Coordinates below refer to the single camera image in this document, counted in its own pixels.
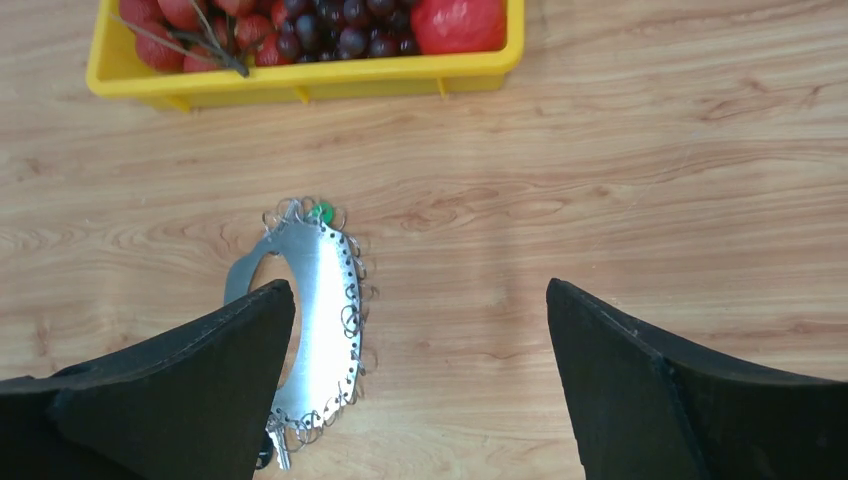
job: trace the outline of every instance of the red fruit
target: red fruit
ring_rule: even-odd
[[[158,0],[121,0],[118,4],[118,13],[124,21],[133,25],[141,25],[144,22],[161,22],[165,20],[165,14],[159,8]]]
[[[256,0],[215,0],[215,3],[234,17],[247,15],[256,7]]]
[[[208,62],[200,61],[194,57],[190,57],[188,55],[185,56],[185,60],[183,61],[183,72],[185,73],[197,73],[197,72],[211,72],[213,70],[218,70],[220,67],[215,64],[214,61],[211,60],[209,56],[209,51],[200,45],[195,45],[191,47],[191,53],[200,55],[201,57],[207,57],[210,60]]]
[[[195,0],[204,14],[207,12],[206,0]],[[191,0],[159,0],[162,13],[171,25],[180,30],[200,30],[200,17],[191,5]]]
[[[256,0],[256,8],[254,8],[253,11],[261,15],[265,15],[266,17],[270,17],[271,7],[273,7],[275,3],[277,3],[276,0]]]
[[[272,33],[265,37],[262,45],[256,51],[256,66],[271,67],[274,65],[288,65],[291,63],[288,59],[280,55],[277,50],[277,39],[280,38],[279,33]]]
[[[227,19],[224,17],[215,17],[212,19],[212,30],[215,31],[215,38],[221,44],[221,48],[227,49],[230,45],[230,34],[227,30]]]
[[[171,43],[179,44],[160,23],[147,22],[139,27]],[[164,73],[179,72],[183,69],[183,54],[172,50],[145,35],[135,36],[135,52],[138,58],[148,66]]]
[[[274,24],[274,27],[280,28],[288,15],[289,12],[286,10],[283,0],[276,0],[271,6],[271,23]]]
[[[271,21],[262,15],[240,17],[236,22],[236,43],[242,49],[246,49],[273,31],[274,26],[271,25]]]
[[[421,0],[411,20],[425,54],[500,50],[506,39],[503,0]]]

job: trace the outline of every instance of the dark red grape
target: dark red grape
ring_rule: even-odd
[[[312,9],[311,0],[283,0],[289,18],[297,18]]]
[[[386,17],[395,11],[395,0],[366,0],[368,9],[378,17]]]
[[[352,27],[367,27],[371,23],[371,14],[363,0],[346,0],[344,3],[344,15],[347,23]]]
[[[368,48],[368,37],[362,30],[353,27],[347,27],[342,30],[339,36],[339,50],[349,53],[353,57],[358,57],[365,53]]]
[[[297,32],[297,37],[304,46],[317,43],[320,40],[320,28],[318,17],[312,14],[301,15],[294,22],[294,31]]]
[[[318,6],[318,16],[324,21],[324,25],[331,30],[341,30],[347,23],[344,16],[342,4],[324,1]]]
[[[286,19],[283,24],[280,26],[281,33],[291,33],[294,34],[294,22],[289,19]]]
[[[419,55],[421,48],[418,46],[418,41],[415,40],[415,35],[406,33],[398,37],[398,50],[401,55]]]
[[[371,58],[396,57],[398,54],[398,42],[394,38],[380,34],[371,41],[368,47],[368,56]]]
[[[400,9],[395,10],[386,17],[386,25],[397,32],[409,30],[409,13]]]
[[[300,41],[292,33],[281,33],[277,39],[277,51],[283,58],[294,61],[300,57]]]

